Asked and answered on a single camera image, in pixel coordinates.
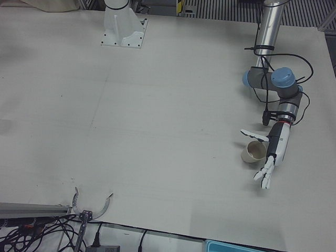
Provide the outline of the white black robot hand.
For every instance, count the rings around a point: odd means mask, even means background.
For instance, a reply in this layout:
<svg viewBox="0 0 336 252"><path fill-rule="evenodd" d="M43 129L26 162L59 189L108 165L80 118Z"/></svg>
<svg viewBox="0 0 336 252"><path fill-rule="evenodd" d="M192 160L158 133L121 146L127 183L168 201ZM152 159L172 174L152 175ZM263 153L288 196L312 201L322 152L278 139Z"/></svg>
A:
<svg viewBox="0 0 336 252"><path fill-rule="evenodd" d="M255 163L265 160L263 167L254 175L254 180L261 180L262 189L270 188L270 180L275 167L280 166L284 160L290 135L288 122L276 122L267 136L241 129L240 132L251 139L241 153L246 163Z"/></svg>

